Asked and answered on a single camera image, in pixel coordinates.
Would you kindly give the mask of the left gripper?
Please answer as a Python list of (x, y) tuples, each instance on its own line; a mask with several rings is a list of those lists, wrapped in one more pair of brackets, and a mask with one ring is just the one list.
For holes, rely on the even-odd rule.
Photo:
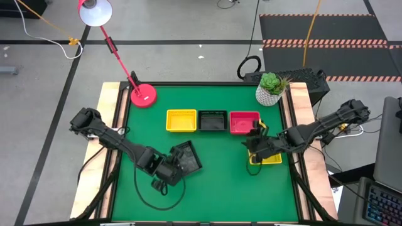
[(173, 155), (164, 155), (163, 161), (156, 169), (157, 179), (153, 179), (151, 186), (162, 195), (166, 195), (168, 193), (168, 185), (175, 186), (188, 175), (185, 171), (189, 171), (188, 164), (178, 164), (177, 159)]

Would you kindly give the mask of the potted succulent plant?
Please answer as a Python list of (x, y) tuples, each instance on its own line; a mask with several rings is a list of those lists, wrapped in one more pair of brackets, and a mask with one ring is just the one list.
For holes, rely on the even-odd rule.
[(280, 77), (273, 72), (262, 74), (256, 90), (256, 100), (266, 107), (275, 105), (287, 90), (290, 81), (289, 76)]

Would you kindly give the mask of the wooden side board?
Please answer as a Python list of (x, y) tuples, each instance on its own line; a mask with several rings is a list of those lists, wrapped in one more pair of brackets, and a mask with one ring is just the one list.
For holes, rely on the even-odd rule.
[[(312, 123), (315, 118), (306, 83), (291, 83), (289, 96), (291, 97), (289, 106), (293, 106), (295, 115), (295, 122), (292, 125)], [(328, 214), (337, 220), (338, 215), (319, 141), (312, 142), (311, 146), (304, 152), (303, 160), (311, 192)]]
[[(102, 85), (96, 109), (100, 112), (102, 120), (109, 127), (121, 127), (124, 122), (124, 112), (129, 105), (128, 89), (119, 82), (105, 82)], [(73, 202), (71, 218), (78, 217), (112, 173), (116, 164), (117, 151), (102, 149), (97, 139), (88, 142), (85, 152), (85, 161), (89, 163), (80, 174)]]

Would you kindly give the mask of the red desk lamp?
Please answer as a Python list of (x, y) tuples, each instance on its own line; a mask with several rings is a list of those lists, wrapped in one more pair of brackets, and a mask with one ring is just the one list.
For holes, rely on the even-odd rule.
[(109, 0), (78, 0), (77, 11), (84, 24), (99, 27), (102, 31), (109, 51), (114, 54), (124, 70), (127, 80), (133, 86), (130, 94), (131, 102), (139, 108), (151, 107), (157, 100), (156, 89), (147, 83), (139, 84), (135, 72), (129, 73), (117, 52), (117, 46), (104, 28), (104, 25), (112, 18), (112, 5)]

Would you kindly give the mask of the black perforated computer case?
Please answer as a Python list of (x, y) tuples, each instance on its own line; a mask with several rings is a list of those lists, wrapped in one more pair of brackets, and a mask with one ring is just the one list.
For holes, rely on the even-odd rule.
[(302, 68), (275, 72), (275, 74), (280, 77), (290, 77), (291, 82), (306, 83), (312, 106), (320, 102), (321, 99), (330, 91), (329, 85), (326, 81), (326, 74), (323, 70), (316, 71), (312, 68)]

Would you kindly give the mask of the black floor mat striped edge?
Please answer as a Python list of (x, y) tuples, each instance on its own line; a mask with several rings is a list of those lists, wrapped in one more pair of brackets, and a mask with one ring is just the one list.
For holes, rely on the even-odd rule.
[(386, 45), (313, 47), (303, 55), (302, 47), (267, 46), (263, 48), (267, 72), (312, 68), (323, 70), (331, 82), (402, 82)]
[(267, 45), (388, 44), (372, 14), (260, 14), (259, 20)]

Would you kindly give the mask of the black backlit keyboard laptop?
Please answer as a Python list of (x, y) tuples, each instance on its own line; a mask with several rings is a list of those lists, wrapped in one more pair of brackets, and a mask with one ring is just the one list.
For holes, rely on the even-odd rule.
[(354, 223), (402, 226), (402, 193), (365, 177), (359, 180), (357, 193)]

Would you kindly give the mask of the black floor box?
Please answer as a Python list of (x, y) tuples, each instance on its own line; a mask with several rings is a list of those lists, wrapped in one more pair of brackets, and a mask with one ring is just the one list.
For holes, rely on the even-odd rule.
[[(37, 12), (40, 16), (45, 12), (48, 4), (45, 0), (21, 0), (32, 10)], [(35, 14), (29, 11), (24, 5), (17, 2), (19, 8), (21, 9), (23, 16), (29, 19), (39, 19)], [(0, 17), (7, 18), (20, 18), (20, 12), (17, 8), (14, 0), (0, 0)]]

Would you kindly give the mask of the black diagonal frame strut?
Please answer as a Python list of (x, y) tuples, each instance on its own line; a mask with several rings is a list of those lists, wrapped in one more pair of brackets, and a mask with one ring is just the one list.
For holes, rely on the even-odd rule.
[(309, 189), (309, 186), (304, 182), (302, 176), (297, 172), (295, 161), (292, 154), (288, 154), (289, 165), (290, 165), (290, 175), (295, 178), (297, 185), (302, 189), (306, 195), (307, 200), (312, 204), (313, 209), (318, 213), (324, 222), (336, 222), (337, 220), (333, 218), (319, 203), (315, 195)]
[(98, 203), (103, 199), (107, 189), (110, 187), (111, 183), (116, 179), (117, 169), (112, 170), (106, 182), (101, 186), (100, 190), (96, 193), (95, 197), (85, 208), (85, 210), (78, 216), (73, 218), (74, 220), (89, 219), (92, 212), (97, 208)]

